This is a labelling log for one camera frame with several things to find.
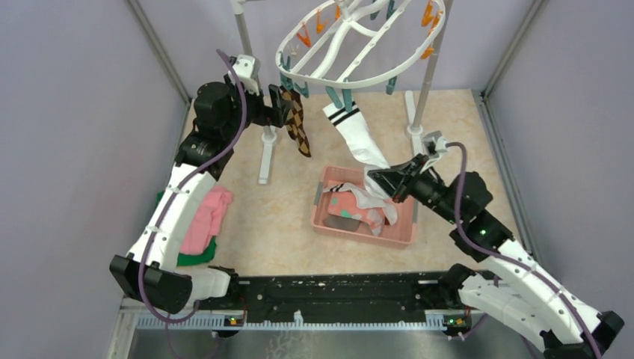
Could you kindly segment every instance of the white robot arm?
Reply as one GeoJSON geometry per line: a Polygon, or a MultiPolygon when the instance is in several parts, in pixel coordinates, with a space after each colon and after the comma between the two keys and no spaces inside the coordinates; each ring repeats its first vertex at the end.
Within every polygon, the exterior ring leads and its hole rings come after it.
{"type": "Polygon", "coordinates": [[[519,295],[456,264],[439,280],[447,301],[482,310],[521,334],[547,358],[600,358],[623,327],[623,319],[580,301],[535,262],[511,231],[484,209],[493,196],[476,172],[466,172],[466,163],[453,183],[445,186],[432,166],[450,146],[465,151],[462,144],[447,143],[440,132],[433,132],[423,138],[427,154],[368,173],[394,201],[412,195],[450,223],[459,222],[450,233],[455,244],[519,295]]]}
{"type": "Polygon", "coordinates": [[[178,313],[196,300],[225,296],[231,279],[228,271],[177,268],[179,250],[203,198],[233,155],[230,148],[240,131],[251,123],[281,127],[290,109],[274,85],[268,87],[272,106],[264,104],[258,60],[240,55],[227,61],[232,70],[224,82],[198,89],[192,106],[194,129],[180,144],[169,184],[149,224],[128,253],[114,256],[110,264],[125,294],[150,310],[178,313]],[[244,92],[239,96],[240,86],[244,92]]]}

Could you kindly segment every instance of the white sock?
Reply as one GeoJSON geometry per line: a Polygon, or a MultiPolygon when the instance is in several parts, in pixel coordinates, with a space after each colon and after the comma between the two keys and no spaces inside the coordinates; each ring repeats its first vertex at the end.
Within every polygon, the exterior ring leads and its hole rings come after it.
{"type": "Polygon", "coordinates": [[[374,180],[368,177],[369,170],[389,168],[390,164],[379,150],[375,140],[372,139],[366,119],[361,114],[357,104],[352,102],[352,111],[350,112],[347,112],[345,108],[337,108],[333,103],[324,107],[323,111],[328,120],[343,136],[354,159],[366,165],[363,172],[363,184],[366,190],[374,197],[390,198],[374,180]]]}

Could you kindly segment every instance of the green cloth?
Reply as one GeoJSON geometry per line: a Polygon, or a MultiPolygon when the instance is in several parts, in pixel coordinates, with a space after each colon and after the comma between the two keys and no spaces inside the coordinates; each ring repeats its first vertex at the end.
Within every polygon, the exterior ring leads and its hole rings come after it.
{"type": "MultiPolygon", "coordinates": [[[[156,195],[156,204],[155,208],[159,205],[161,198],[163,198],[164,192],[161,191],[156,195]]],[[[214,259],[216,254],[216,237],[213,236],[212,240],[209,241],[209,246],[205,248],[205,251],[197,256],[191,256],[189,254],[179,253],[178,260],[176,261],[177,266],[196,266],[199,264],[211,262],[214,259]]]]}

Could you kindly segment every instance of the black stripe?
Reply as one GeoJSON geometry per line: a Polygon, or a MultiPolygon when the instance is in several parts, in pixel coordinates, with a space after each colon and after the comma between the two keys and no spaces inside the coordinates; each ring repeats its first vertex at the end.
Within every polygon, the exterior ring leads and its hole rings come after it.
{"type": "MultiPolygon", "coordinates": [[[[356,103],[355,101],[352,101],[352,105],[353,105],[353,106],[354,106],[354,105],[356,105],[356,104],[357,104],[357,103],[356,103]]],[[[337,112],[335,112],[334,114],[332,114],[332,115],[328,116],[328,120],[332,120],[332,119],[334,119],[335,117],[337,117],[337,116],[339,116],[340,114],[342,114],[342,113],[343,113],[343,111],[345,111],[345,106],[344,106],[342,109],[340,109],[340,110],[338,110],[337,112]]]]}
{"type": "Polygon", "coordinates": [[[343,183],[340,185],[334,186],[333,188],[330,189],[329,192],[338,192],[341,187],[343,187],[343,183]]]}
{"type": "Polygon", "coordinates": [[[359,108],[355,108],[354,110],[352,110],[351,112],[348,112],[347,114],[345,114],[344,117],[339,118],[337,121],[333,122],[333,125],[336,126],[338,124],[340,124],[341,122],[343,122],[345,119],[347,119],[348,117],[354,116],[356,114],[359,113],[359,111],[361,111],[359,108]]]}

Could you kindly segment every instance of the pink towel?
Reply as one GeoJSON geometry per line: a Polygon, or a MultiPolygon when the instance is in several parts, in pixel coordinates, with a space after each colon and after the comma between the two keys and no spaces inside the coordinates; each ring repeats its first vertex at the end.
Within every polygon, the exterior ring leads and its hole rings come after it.
{"type": "Polygon", "coordinates": [[[220,233],[222,218],[232,200],[231,191],[221,185],[213,186],[203,198],[203,202],[194,215],[194,220],[191,221],[185,239],[182,241],[180,253],[197,256],[207,249],[212,237],[220,233]]]}

